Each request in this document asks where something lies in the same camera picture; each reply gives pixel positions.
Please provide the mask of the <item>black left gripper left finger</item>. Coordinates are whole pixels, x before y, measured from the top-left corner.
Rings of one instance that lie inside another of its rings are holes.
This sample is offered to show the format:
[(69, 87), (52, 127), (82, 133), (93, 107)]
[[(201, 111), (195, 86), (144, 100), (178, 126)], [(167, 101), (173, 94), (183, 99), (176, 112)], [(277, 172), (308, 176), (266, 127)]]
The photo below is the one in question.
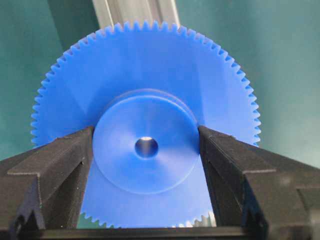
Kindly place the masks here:
[(93, 160), (93, 127), (0, 162), (0, 230), (74, 229)]

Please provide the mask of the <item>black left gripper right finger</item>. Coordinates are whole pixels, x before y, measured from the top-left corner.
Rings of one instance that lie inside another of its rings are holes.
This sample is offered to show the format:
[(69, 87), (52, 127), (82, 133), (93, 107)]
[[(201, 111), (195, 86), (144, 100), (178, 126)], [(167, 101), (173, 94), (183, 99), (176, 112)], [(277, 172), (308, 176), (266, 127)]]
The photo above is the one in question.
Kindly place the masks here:
[(218, 226), (320, 229), (320, 170), (200, 126), (200, 157)]

